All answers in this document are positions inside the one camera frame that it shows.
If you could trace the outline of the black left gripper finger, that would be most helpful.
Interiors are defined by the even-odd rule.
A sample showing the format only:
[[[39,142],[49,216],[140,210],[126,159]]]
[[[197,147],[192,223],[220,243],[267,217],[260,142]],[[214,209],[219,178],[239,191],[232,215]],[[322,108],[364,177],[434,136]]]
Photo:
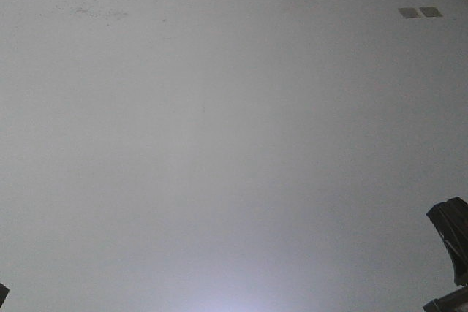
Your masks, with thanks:
[[[0,307],[3,306],[4,301],[6,300],[9,293],[10,289],[4,284],[0,284]]]

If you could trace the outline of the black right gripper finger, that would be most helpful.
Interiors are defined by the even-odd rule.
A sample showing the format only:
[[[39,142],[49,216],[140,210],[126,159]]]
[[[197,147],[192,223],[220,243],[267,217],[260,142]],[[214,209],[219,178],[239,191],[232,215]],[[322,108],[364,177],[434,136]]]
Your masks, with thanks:
[[[453,263],[454,282],[467,285],[467,202],[454,197],[435,204],[426,214]]]
[[[423,306],[425,312],[467,312],[467,287],[436,298]]]

